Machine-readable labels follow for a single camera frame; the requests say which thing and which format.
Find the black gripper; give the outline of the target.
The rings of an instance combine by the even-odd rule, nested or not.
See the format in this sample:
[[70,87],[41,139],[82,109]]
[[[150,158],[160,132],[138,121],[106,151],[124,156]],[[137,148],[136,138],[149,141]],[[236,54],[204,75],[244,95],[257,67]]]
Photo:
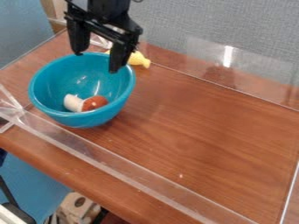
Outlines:
[[76,55],[89,48],[90,33],[109,40],[108,71],[113,74],[126,64],[136,49],[142,28],[128,15],[130,1],[141,0],[65,0],[65,20],[69,46]]

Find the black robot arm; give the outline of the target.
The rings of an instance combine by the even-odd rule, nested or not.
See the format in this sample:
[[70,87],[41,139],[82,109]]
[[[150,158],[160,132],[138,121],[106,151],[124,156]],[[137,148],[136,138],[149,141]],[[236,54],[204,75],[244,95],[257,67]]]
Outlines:
[[136,50],[142,28],[128,15],[130,0],[64,0],[69,46],[80,56],[89,48],[90,34],[112,42],[108,71],[116,73]]

